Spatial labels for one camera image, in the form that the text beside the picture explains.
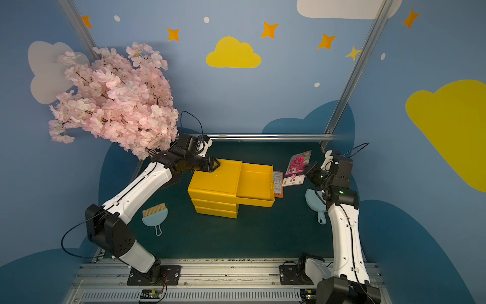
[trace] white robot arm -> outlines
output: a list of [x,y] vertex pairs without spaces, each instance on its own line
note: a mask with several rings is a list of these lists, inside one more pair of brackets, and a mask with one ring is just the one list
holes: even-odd
[[140,207],[161,187],[177,182],[183,171],[213,172],[219,162],[206,156],[212,140],[203,135],[200,140],[180,134],[169,150],[152,155],[152,162],[125,189],[101,207],[91,205],[86,210],[88,239],[112,253],[121,261],[157,279],[156,258],[140,245],[127,226]]
[[379,304],[379,289],[372,287],[365,269],[358,232],[359,201],[349,189],[353,160],[327,151],[326,160],[304,168],[304,174],[320,188],[332,225],[334,265],[332,273],[314,258],[307,258],[305,274],[317,285],[316,302],[323,304]]

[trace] brush bristles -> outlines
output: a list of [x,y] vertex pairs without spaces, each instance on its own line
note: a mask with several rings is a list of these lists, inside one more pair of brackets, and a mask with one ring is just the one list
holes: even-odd
[[154,207],[149,208],[147,210],[143,210],[142,214],[143,214],[143,217],[146,217],[146,216],[152,215],[156,212],[162,211],[164,209],[165,209],[165,203],[161,203],[160,205],[154,206]]

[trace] white cloud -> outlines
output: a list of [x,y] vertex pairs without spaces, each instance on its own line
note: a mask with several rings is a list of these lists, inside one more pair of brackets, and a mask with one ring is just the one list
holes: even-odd
[[[393,16],[402,0],[393,0],[388,18]],[[297,11],[309,18],[374,19],[382,0],[297,0]]]
[[[28,59],[34,78],[31,82],[31,92],[34,98],[43,105],[48,105],[57,100],[56,95],[69,90],[73,86],[72,81],[64,78],[66,66],[57,63],[57,57],[64,52],[72,52],[66,43],[56,42],[54,45],[44,42],[33,42],[29,47]],[[89,63],[83,53],[77,61],[81,64]]]

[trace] green tabletop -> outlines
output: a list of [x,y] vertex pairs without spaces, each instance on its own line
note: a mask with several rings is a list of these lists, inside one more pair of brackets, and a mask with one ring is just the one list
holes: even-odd
[[[311,162],[324,160],[318,143],[214,142],[208,154],[219,159],[272,165],[284,172],[290,157],[312,150]],[[148,164],[145,161],[142,170]],[[299,257],[310,253],[333,257],[332,231],[317,223],[317,212],[305,202],[305,191],[313,188],[307,179],[303,185],[283,188],[283,198],[275,198],[271,208],[240,205],[238,218],[196,213],[187,192],[192,173],[182,181],[158,190],[135,214],[129,226],[137,240],[157,258],[269,258]],[[167,219],[154,227],[142,223],[142,210],[165,203]]]

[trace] yellow drawer box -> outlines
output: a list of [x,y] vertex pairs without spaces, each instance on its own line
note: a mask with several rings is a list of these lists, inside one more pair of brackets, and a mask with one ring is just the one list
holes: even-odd
[[271,207],[275,202],[273,167],[219,160],[212,173],[194,172],[188,188],[192,199]]
[[204,208],[204,207],[194,207],[197,213],[201,213],[204,215],[215,215],[215,216],[224,216],[230,218],[236,218],[238,212],[233,211],[226,211],[226,210],[216,210],[211,208]]
[[211,208],[216,210],[226,210],[232,212],[238,212],[238,204],[228,204],[228,203],[219,203],[219,202],[212,202],[203,199],[192,199],[192,203],[195,207],[204,207],[204,208]]

